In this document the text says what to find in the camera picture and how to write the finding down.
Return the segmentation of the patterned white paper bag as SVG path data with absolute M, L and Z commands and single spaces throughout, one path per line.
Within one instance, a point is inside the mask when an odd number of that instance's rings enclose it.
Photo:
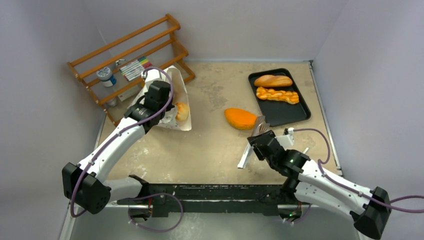
M 157 67 L 148 67 L 146 70 L 142 72 L 142 74 L 149 70 L 159 70 L 162 73 L 163 81 L 169 83 L 171 86 L 171 89 L 173 89 L 171 103 L 174 105 L 174 108 L 171 111 L 167 111 L 165 113 L 164 118 L 162 118 L 159 121 L 158 126 L 162 128 L 166 128 L 166 129 L 172 129 L 172 130 L 190 131 L 192 129 L 190 108 L 189 108 L 189 116 L 186 121 L 176 120 L 176 115 L 177 115 L 176 103 L 186 103 L 190 107 L 187 89 L 185 87 L 185 83 L 183 81 L 180 70 L 178 70 L 173 65 L 164 70 L 160 70 Z M 130 106 L 137 103 L 138 102 L 137 99 L 143 96 L 147 91 L 148 91 L 148 88 L 144 86 L 142 90 L 136 95 L 134 100 L 131 102 L 128 109 L 130 108 Z

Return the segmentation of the black plastic tray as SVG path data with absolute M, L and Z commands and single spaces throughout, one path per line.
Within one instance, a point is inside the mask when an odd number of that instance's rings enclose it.
M 273 77 L 273 81 L 280 84 L 260 84 L 258 79 L 265 77 Z M 251 73 L 248 82 L 261 113 L 271 127 L 294 124 L 311 117 L 311 111 L 287 69 L 277 68 Z

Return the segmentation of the braided fake bread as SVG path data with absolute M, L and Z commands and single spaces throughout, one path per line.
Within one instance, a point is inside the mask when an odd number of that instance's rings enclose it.
M 274 90 L 272 88 L 258 87 L 256 97 L 260 100 L 286 102 L 291 105 L 298 104 L 300 97 L 295 91 Z

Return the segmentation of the round fake bread roll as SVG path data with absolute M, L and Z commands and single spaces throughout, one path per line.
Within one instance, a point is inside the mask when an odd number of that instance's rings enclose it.
M 224 110 L 226 121 L 235 129 L 251 130 L 255 126 L 257 116 L 240 108 L 227 108 Z

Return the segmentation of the long fake bread loaf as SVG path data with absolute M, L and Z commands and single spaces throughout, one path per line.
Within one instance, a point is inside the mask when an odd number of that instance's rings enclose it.
M 284 75 L 263 75 L 254 81 L 254 86 L 263 88 L 289 87 L 293 80 Z

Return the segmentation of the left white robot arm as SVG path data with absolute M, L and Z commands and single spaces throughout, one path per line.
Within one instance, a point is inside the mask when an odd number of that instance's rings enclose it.
M 97 214 L 113 201 L 131 199 L 146 203 L 149 191 L 136 176 L 108 181 L 108 175 L 127 150 L 156 126 L 173 108 L 172 84 L 155 80 L 137 102 L 130 106 L 116 129 L 91 154 L 78 164 L 67 163 L 62 169 L 64 195 L 70 200 L 70 214 L 78 217 L 74 207 Z

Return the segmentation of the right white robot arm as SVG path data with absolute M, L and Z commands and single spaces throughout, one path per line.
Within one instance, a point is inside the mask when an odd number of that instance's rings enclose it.
M 319 206 L 353 223 L 362 235 L 381 239 L 391 214 L 390 198 L 381 187 L 370 189 L 326 170 L 305 153 L 292 148 L 291 130 L 276 136 L 272 130 L 247 139 L 257 158 L 286 181 L 280 196 L 288 204 L 295 201 Z

